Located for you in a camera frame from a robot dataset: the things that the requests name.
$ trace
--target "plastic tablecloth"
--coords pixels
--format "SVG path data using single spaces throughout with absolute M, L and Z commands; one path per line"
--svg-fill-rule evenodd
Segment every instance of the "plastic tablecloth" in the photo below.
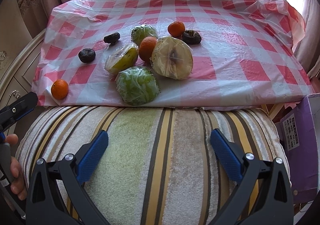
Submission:
M 144 106 L 230 109 L 296 102 L 312 93 L 292 53 L 305 23 L 286 0 L 72 0 L 54 8 L 49 19 L 32 84 L 39 104 L 127 106 L 116 76 L 104 70 L 106 59 L 131 42 L 134 26 L 151 24 L 167 36 L 175 20 L 202 36 L 199 45 L 190 46 L 193 70 L 184 80 L 156 75 L 161 93 Z M 116 31 L 120 41 L 105 44 L 103 37 Z M 79 60 L 83 48 L 96 51 L 93 62 Z M 58 78 L 69 84 L 61 101 L 50 92 Z

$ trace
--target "barcode label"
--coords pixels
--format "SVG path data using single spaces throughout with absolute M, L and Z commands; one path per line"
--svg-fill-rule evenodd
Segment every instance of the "barcode label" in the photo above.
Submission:
M 299 138 L 297 134 L 294 114 L 287 118 L 282 124 L 284 129 L 285 141 L 287 144 L 287 150 L 290 151 L 299 146 Z
M 2 180 L 2 181 L 0 181 L 0 183 L 1 183 L 1 185 L 2 185 L 3 187 L 6 187 L 7 185 L 10 184 L 10 183 L 8 182 L 7 178 L 4 179 L 4 180 Z

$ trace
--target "orange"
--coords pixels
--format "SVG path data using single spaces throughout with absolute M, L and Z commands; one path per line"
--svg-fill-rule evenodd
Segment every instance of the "orange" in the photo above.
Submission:
M 186 30 L 183 22 L 175 21 L 168 26 L 168 32 L 172 37 L 180 37 Z
M 150 58 L 153 52 L 153 49 L 156 46 L 157 39 L 156 37 L 145 37 L 145 39 L 142 40 L 140 46 L 139 46 L 139 57 L 145 61 L 150 62 Z
M 68 83 L 63 79 L 56 80 L 51 86 L 51 94 L 55 99 L 64 99 L 68 91 Z

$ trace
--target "finger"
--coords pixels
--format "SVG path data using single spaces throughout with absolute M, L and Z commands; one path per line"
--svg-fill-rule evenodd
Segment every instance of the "finger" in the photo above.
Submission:
M 16 143 L 18 143 L 18 136 L 16 134 L 11 134 L 11 135 L 8 135 L 6 138 L 5 138 L 5 142 L 6 143 L 9 143 L 10 145 L 15 145 Z
M 19 200 L 23 201 L 24 199 L 27 198 L 27 188 L 24 187 L 22 192 L 18 194 Z
M 22 174 L 20 173 L 19 177 L 12 182 L 11 191 L 14 194 L 19 194 L 23 191 L 23 188 L 24 188 L 24 179 L 22 177 Z
M 18 178 L 19 173 L 21 173 L 21 165 L 13 156 L 11 157 L 10 171 L 15 178 Z

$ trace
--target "striped cushion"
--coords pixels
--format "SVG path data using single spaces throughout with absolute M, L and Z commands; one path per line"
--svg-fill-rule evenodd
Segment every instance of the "striped cushion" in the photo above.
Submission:
M 204 225 L 235 186 L 210 145 L 214 128 L 260 159 L 281 157 L 289 170 L 276 128 L 260 109 L 52 107 L 30 127 L 17 157 L 28 183 L 38 158 L 61 160 L 106 130 L 109 146 L 85 189 L 112 225 Z M 62 182 L 58 185 L 79 219 Z M 250 212 L 259 186 L 257 181 L 241 217 Z

